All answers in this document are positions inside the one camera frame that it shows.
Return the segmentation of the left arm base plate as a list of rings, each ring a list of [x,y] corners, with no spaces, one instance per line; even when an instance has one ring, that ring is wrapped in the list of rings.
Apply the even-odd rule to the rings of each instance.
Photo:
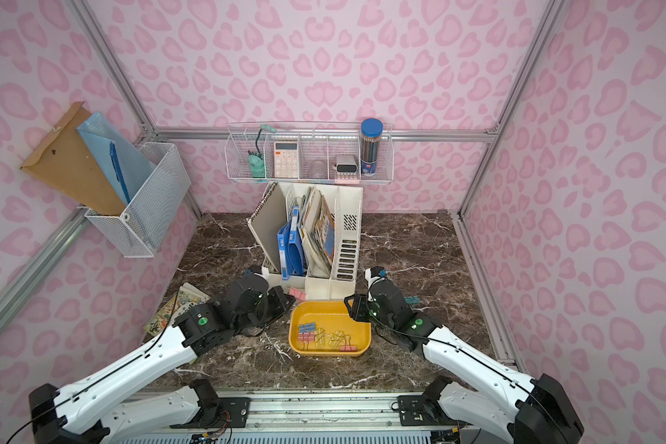
[[[172,425],[171,428],[216,430],[221,429],[224,425],[231,428],[244,428],[249,416],[251,401],[252,399],[248,397],[208,401],[190,422]]]

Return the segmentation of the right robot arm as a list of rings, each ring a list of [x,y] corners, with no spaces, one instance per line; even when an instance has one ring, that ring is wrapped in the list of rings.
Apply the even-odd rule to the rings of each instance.
[[[367,291],[345,298],[356,322],[381,327],[403,350],[471,386],[437,379],[425,390],[434,413],[492,434],[506,443],[577,443],[585,428],[562,384],[532,377],[488,357],[440,321],[416,310],[381,266],[366,270]]]

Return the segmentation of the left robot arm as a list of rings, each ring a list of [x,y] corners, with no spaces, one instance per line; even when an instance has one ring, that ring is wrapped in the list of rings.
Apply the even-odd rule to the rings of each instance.
[[[100,371],[61,388],[44,384],[33,390],[27,425],[34,441],[116,443],[163,427],[231,427],[232,414],[204,379],[151,401],[128,399],[246,330],[264,329],[294,302],[283,288],[270,286],[264,268],[248,271],[223,299],[190,307],[153,340]]]

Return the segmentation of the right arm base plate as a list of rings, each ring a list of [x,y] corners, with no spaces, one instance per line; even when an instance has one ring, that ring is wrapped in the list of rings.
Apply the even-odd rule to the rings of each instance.
[[[425,395],[401,395],[390,405],[399,414],[403,427],[467,427],[468,423],[450,418],[436,401]]]

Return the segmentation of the yellow plastic storage box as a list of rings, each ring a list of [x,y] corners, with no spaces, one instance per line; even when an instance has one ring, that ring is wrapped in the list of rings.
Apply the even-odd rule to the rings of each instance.
[[[301,334],[299,325],[315,323],[316,331]],[[372,327],[353,321],[342,300],[310,301],[297,305],[290,319],[290,347],[303,356],[357,357],[372,343]],[[342,353],[340,346],[357,346],[356,353]]]

